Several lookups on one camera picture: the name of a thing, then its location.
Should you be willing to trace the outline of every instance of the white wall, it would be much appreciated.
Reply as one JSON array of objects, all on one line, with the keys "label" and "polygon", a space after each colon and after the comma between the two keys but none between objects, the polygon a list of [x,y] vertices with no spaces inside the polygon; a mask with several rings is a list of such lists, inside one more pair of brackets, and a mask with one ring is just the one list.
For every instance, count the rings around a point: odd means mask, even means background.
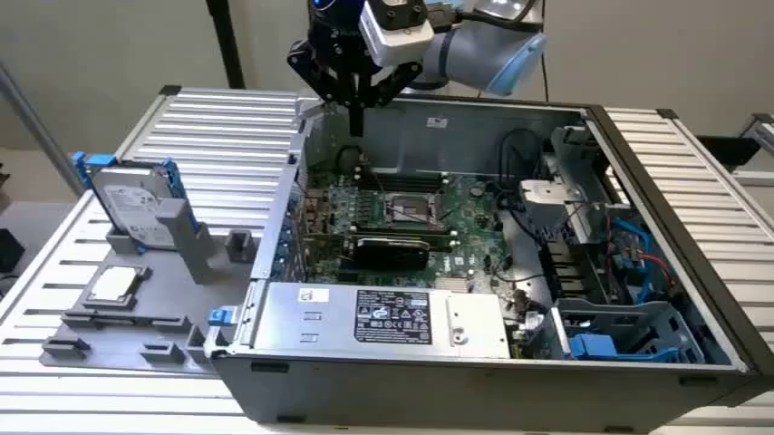
[{"label": "white wall", "polygon": [[[248,85],[296,89],[305,1],[230,3]],[[774,110],[771,16],[769,0],[548,0],[552,100],[731,134]],[[162,84],[225,86],[204,0],[0,0],[0,57],[65,150],[114,150]],[[541,99],[539,74],[514,97]],[[2,103],[0,146],[34,146]]]}]

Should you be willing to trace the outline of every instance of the black pole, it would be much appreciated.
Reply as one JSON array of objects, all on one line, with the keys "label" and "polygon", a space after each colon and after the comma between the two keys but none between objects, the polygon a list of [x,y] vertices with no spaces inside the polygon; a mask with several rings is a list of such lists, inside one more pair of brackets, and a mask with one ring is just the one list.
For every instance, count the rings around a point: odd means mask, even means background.
[{"label": "black pole", "polygon": [[217,46],[222,57],[228,87],[230,89],[244,89],[244,75],[241,74],[237,38],[233,35],[228,0],[206,0],[206,9],[212,17],[214,33],[217,34]]}]

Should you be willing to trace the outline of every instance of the circuit board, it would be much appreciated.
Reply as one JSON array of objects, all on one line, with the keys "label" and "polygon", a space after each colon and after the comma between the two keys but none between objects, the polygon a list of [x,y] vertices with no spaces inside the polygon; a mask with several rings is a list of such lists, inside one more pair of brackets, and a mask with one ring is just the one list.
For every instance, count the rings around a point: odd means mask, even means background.
[{"label": "circuit board", "polygon": [[[436,287],[437,281],[438,285],[458,285],[488,274],[508,254],[494,194],[485,191],[485,183],[474,177],[452,176],[437,191],[422,193],[361,190],[338,178],[326,188],[309,190],[312,193],[305,222],[306,234],[316,233],[305,240],[313,251],[306,262],[312,283]],[[320,222],[325,222],[324,232]],[[358,228],[436,234],[422,236],[434,247],[426,266],[417,271],[353,267],[345,244]]]}]

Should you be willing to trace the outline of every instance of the sticker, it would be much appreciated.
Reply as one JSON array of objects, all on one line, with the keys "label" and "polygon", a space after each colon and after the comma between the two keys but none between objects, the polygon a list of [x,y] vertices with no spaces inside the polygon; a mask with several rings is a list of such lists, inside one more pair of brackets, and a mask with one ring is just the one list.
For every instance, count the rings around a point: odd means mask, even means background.
[{"label": "sticker", "polygon": [[144,190],[130,186],[107,185],[102,188],[109,208],[127,235],[148,247],[173,247],[166,227],[156,220],[161,201]]},{"label": "sticker", "polygon": [[446,118],[428,118],[426,127],[430,129],[444,129],[448,126]]},{"label": "sticker", "polygon": [[298,302],[326,302],[328,301],[328,289],[326,288],[300,288],[298,289]]},{"label": "sticker", "polygon": [[360,343],[432,344],[428,294],[357,290],[354,339]]}]

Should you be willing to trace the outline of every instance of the capacitor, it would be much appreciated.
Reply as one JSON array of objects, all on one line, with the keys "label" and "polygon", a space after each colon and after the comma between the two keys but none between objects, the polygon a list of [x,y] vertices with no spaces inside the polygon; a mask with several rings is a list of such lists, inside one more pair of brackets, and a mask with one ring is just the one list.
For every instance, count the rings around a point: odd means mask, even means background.
[{"label": "capacitor", "polygon": [[484,188],[480,186],[472,186],[468,190],[468,194],[473,198],[480,198],[484,195]]}]

